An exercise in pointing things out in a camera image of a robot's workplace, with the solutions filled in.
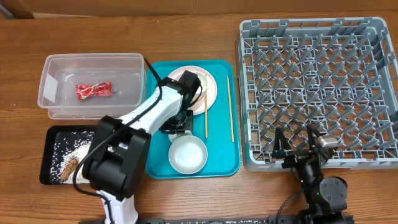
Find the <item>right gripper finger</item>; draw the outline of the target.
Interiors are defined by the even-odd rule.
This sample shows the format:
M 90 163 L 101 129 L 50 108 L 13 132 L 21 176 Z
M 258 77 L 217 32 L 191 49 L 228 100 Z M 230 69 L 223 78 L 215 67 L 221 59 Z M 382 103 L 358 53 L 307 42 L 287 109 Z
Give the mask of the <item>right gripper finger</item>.
M 321 144 L 318 142 L 318 138 L 322 136 L 322 134 L 311 124 L 306 126 L 307 136 L 308 136 L 308 145 L 310 149 L 320 148 Z
M 292 148 L 284 136 L 282 129 L 280 127 L 276 128 L 273 152 L 287 152 L 291 150 Z

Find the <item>cream cup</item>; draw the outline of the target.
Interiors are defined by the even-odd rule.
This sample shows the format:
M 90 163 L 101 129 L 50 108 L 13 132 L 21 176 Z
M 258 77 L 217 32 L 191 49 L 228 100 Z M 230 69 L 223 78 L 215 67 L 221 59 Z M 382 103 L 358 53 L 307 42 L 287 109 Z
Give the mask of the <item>cream cup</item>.
M 207 78 L 206 78 L 205 74 L 202 74 L 199 72 L 195 72 L 195 74 L 197 74 L 197 76 L 200 80 L 200 87 L 198 88 L 197 92 L 195 93 L 195 98 L 198 98 L 198 101 L 200 101 L 206 95 L 208 82 L 207 82 Z

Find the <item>red snack wrapper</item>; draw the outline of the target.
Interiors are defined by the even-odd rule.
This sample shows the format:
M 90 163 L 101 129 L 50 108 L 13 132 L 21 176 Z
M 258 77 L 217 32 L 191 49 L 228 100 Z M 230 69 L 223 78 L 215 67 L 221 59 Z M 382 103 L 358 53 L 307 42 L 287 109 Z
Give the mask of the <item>red snack wrapper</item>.
M 79 100 L 85 100 L 92 96 L 107 97 L 113 95 L 111 82 L 102 82 L 95 85 L 76 85 L 75 89 Z

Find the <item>rice pile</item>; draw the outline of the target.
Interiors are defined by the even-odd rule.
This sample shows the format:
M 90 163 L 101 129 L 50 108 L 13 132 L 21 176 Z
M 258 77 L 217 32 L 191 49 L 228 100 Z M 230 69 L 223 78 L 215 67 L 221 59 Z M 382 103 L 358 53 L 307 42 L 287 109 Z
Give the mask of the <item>rice pile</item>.
M 64 182 L 60 180 L 60 174 L 70 159 L 77 158 L 80 162 L 87 155 L 93 135 L 93 131 L 59 132 L 56 134 L 50 167 L 51 184 L 73 183 L 73 173 Z

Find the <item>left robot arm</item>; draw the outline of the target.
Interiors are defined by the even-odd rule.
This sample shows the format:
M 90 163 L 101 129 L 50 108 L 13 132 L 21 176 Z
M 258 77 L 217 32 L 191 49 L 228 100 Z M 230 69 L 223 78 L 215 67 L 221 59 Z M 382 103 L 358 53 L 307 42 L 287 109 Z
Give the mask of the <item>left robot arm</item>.
M 157 80 L 155 92 L 134 111 L 102 117 L 87 155 L 76 168 L 102 200 L 102 223 L 136 223 L 133 195 L 144 175 L 152 136 L 193 131 L 192 103 L 201 89 L 198 75 L 184 71 L 178 80 Z

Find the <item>white napkin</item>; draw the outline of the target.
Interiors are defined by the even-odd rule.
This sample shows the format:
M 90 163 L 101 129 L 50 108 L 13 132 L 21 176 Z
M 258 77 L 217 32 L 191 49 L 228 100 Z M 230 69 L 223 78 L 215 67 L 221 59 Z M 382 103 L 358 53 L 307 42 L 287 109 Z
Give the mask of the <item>white napkin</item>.
M 185 133 L 169 134 L 169 140 L 170 140 L 170 142 L 174 142 L 176 139 L 178 139 L 184 135 L 185 135 Z

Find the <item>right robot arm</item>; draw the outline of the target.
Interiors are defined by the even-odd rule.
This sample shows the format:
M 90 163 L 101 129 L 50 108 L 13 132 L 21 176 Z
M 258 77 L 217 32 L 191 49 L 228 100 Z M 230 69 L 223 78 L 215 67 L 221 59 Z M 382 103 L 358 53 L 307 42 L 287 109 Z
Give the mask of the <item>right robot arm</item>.
M 275 129 L 274 147 L 271 157 L 283 159 L 282 168 L 290 169 L 301 185 L 301 189 L 290 196 L 279 208 L 275 222 L 282 223 L 284 207 L 295 197 L 304 194 L 307 209 L 301 210 L 287 223 L 353 223 L 346 217 L 348 184 L 341 177 L 324 177 L 322 167 L 339 148 L 334 135 L 319 132 L 312 125 L 306 126 L 308 149 L 292 150 L 281 128 Z

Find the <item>brown food piece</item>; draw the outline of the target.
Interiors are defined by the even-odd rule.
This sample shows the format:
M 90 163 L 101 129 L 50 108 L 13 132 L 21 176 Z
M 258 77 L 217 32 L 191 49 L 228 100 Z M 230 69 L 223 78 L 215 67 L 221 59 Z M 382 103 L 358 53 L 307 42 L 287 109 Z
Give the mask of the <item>brown food piece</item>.
M 60 180 L 62 182 L 68 180 L 69 176 L 74 173 L 76 170 L 77 166 L 79 164 L 79 160 L 77 158 L 72 158 L 70 159 L 67 163 L 66 166 L 63 168 L 61 174 L 60 174 Z

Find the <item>grey bowl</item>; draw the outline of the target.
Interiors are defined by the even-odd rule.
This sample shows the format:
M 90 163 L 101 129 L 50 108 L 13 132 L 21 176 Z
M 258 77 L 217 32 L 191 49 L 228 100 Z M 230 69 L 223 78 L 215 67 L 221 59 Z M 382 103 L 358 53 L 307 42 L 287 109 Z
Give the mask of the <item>grey bowl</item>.
M 180 136 L 173 141 L 169 148 L 170 165 L 181 174 L 190 175 L 201 171 L 207 158 L 207 147 L 196 136 Z

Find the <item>wooden chopstick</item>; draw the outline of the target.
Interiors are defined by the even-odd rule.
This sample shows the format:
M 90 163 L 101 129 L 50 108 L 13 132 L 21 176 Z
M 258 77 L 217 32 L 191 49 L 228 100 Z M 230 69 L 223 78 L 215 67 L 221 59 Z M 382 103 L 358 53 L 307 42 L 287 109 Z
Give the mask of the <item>wooden chopstick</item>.
M 208 94 L 205 95 L 205 138 L 208 138 Z
M 230 89 L 229 76 L 226 76 L 226 80 L 227 80 L 227 89 L 228 89 L 228 106 L 229 106 L 229 121 L 230 121 L 230 128 L 231 128 L 231 142 L 234 142 L 233 111 L 232 111 L 232 104 L 231 104 L 231 89 Z

